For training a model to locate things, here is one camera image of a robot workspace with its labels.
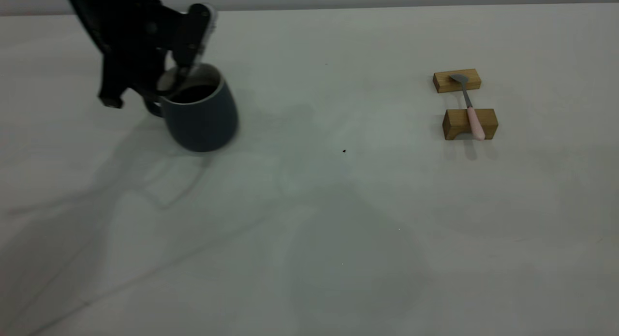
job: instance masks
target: white table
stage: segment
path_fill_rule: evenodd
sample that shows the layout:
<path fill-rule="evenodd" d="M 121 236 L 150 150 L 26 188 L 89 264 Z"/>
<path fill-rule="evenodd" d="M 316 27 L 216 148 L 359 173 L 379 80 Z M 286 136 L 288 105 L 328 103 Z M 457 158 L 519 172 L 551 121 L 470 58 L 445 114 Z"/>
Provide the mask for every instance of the white table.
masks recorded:
<path fill-rule="evenodd" d="M 241 129 L 97 100 L 73 16 L 0 18 L 7 336 L 619 332 L 619 4 L 224 12 Z M 476 68 L 494 140 L 447 142 Z"/>

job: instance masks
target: spoon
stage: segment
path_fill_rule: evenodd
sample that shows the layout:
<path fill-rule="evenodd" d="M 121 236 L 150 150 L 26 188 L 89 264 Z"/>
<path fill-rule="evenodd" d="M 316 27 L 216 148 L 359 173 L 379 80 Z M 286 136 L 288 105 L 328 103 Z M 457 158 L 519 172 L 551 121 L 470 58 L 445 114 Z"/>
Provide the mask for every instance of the spoon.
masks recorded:
<path fill-rule="evenodd" d="M 469 78 L 463 74 L 453 74 L 450 77 L 458 81 L 462 85 L 462 93 L 464 93 L 464 100 L 466 101 L 466 107 L 467 107 L 466 111 L 469 114 L 469 122 L 471 123 L 471 132 L 473 132 L 473 136 L 477 140 L 486 139 L 486 134 L 484 133 L 484 129 L 482 128 L 482 125 L 479 123 L 479 118 L 477 118 L 475 109 L 473 109 L 473 104 L 471 104 L 471 99 L 469 98 L 469 94 L 466 92 L 466 83 L 469 82 Z"/>

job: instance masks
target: mug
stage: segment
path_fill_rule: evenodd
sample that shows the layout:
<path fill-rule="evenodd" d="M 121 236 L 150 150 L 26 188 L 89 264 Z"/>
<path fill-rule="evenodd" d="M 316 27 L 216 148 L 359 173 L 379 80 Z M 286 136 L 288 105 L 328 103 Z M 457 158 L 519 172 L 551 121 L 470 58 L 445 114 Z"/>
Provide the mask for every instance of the mug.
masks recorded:
<path fill-rule="evenodd" d="M 166 71 L 157 88 L 169 88 L 177 73 Z M 182 147 L 212 151 L 227 144 L 236 133 L 238 113 L 223 74 L 210 64 L 199 64 L 179 89 L 159 100 L 168 131 Z"/>

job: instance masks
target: dark liquid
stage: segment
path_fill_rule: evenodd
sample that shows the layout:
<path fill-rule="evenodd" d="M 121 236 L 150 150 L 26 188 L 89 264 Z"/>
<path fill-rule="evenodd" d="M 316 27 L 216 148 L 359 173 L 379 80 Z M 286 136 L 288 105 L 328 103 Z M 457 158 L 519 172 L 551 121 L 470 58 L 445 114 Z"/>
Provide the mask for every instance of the dark liquid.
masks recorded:
<path fill-rule="evenodd" d="M 196 102 L 203 100 L 207 96 L 210 96 L 211 94 L 213 94 L 213 92 L 215 92 L 216 89 L 217 87 L 209 85 L 189 87 L 170 98 L 170 100 L 173 102 L 179 102 L 181 104 Z"/>

